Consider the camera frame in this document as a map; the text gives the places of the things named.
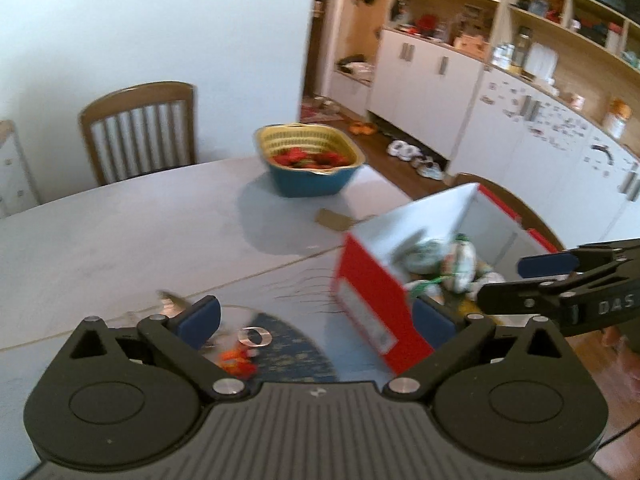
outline wooden chair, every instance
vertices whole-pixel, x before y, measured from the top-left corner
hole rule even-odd
[[[98,183],[195,164],[194,94],[187,83],[147,83],[82,110],[82,136]]]
[[[533,209],[526,205],[511,191],[504,189],[499,184],[474,174],[459,173],[454,177],[451,187],[462,186],[463,184],[469,183],[482,184],[502,200],[508,207],[515,211],[515,213],[521,218],[520,223],[524,229],[535,229],[558,251],[564,251],[564,245],[562,245],[562,242],[558,239],[556,234],[542,221],[542,218],[540,218]]]

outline plastic basket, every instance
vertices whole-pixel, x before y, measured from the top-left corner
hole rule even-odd
[[[255,142],[282,196],[326,196],[339,193],[365,162],[364,154],[343,132],[323,124],[276,124],[255,133]],[[350,164],[331,170],[298,170],[274,164],[271,157],[298,146],[309,153],[332,151]]]

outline metal ring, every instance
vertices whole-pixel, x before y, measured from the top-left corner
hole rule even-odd
[[[260,343],[254,343],[253,341],[251,341],[247,335],[247,332],[249,330],[255,330],[258,334],[260,334],[262,341],[260,341]],[[273,337],[271,337],[271,333],[268,330],[265,330],[260,326],[247,326],[238,331],[238,341],[243,345],[249,346],[251,348],[261,348],[263,346],[270,345],[271,341],[273,341]]]

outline hand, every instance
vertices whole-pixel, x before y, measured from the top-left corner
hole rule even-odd
[[[610,326],[604,332],[602,344],[618,348],[618,365],[626,375],[626,382],[632,393],[640,399],[640,355],[626,345],[626,337],[617,326]]]

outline red box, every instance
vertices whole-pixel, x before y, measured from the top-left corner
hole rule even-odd
[[[332,293],[386,364],[402,373],[433,352],[412,322],[404,288],[411,281],[398,264],[404,248],[424,237],[452,241],[469,236],[478,258],[507,280],[520,277],[524,256],[554,252],[535,231],[479,184],[466,184],[412,202],[356,225],[347,234]],[[502,316],[505,324],[521,317]]]

